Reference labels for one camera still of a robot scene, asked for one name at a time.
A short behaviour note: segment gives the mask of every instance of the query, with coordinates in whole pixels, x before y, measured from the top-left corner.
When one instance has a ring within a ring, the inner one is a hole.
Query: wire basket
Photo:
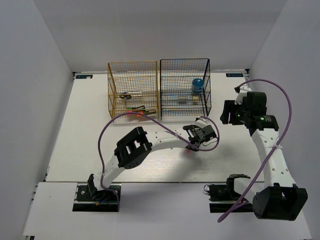
[[[195,91],[193,81],[203,85]],[[210,60],[160,60],[160,115],[208,116],[211,110]]]
[[[108,63],[108,108],[112,118],[125,112],[141,112],[158,118],[157,62]]]

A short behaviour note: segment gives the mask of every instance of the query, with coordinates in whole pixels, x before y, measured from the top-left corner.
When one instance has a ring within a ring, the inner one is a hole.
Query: white table
[[[203,183],[123,183],[120,212],[72,212],[77,183],[41,182],[24,235],[35,240],[302,240],[295,221],[259,220],[252,212],[210,213]]]
[[[74,81],[51,156],[47,182],[86,182],[91,173],[101,171],[97,141],[102,128],[111,119],[108,112],[107,75],[95,74],[92,79]],[[253,177],[261,163],[249,131],[243,125],[223,125],[219,120],[224,101],[236,98],[234,87],[243,81],[243,77],[226,77],[225,73],[211,74],[212,108],[209,117],[220,130],[221,138],[217,149],[190,153],[185,149],[156,151],[139,167],[124,171],[115,181],[207,183],[224,182],[230,174]],[[166,125],[174,130],[190,123]],[[116,142],[137,126],[143,126],[147,132],[162,131],[158,125],[146,121],[112,124],[101,142],[105,161],[114,153]]]

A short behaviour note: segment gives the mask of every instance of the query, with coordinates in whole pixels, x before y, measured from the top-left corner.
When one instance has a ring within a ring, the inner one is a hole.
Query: gray wall
[[[71,70],[209,58],[250,68],[286,0],[34,0]]]
[[[32,0],[0,3],[0,238],[20,239],[72,73]]]
[[[320,239],[320,1],[288,1],[259,52],[251,78],[273,80],[288,92],[291,127],[283,140],[287,165],[298,187],[306,188],[304,207],[313,239]],[[266,83],[252,84],[268,96],[268,112],[284,129],[288,107],[281,92]]]

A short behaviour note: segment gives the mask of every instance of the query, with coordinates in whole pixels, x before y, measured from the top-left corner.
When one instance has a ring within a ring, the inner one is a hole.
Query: blue container
[[[195,94],[200,94],[202,93],[203,89],[204,89],[204,84],[205,81],[201,78],[195,78],[192,80],[192,91]]]

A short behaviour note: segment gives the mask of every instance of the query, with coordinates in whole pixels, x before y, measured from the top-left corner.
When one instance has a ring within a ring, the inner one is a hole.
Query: black wire basket
[[[211,110],[210,60],[160,60],[160,116],[208,116]]]

